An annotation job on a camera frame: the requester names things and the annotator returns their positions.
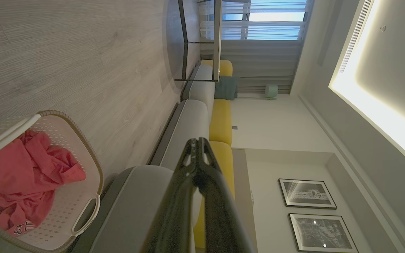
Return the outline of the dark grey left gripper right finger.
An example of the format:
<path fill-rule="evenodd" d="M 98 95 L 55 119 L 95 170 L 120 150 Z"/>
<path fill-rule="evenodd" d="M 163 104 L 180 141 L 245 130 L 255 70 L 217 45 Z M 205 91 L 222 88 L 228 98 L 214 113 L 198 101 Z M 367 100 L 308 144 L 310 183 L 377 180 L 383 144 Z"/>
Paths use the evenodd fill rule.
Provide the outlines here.
<path fill-rule="evenodd" d="M 197 187 L 205 199 L 207 253 L 254 253 L 228 184 L 207 139 L 197 144 Z"/>

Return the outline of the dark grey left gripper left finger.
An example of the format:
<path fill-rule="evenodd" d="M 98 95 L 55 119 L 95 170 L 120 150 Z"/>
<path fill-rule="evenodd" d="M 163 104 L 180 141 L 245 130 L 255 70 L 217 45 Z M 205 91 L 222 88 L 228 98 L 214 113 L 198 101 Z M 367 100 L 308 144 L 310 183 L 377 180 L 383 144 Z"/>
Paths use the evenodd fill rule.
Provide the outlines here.
<path fill-rule="evenodd" d="M 143 243 L 143 253 L 189 253 L 198 139 L 189 139 Z"/>

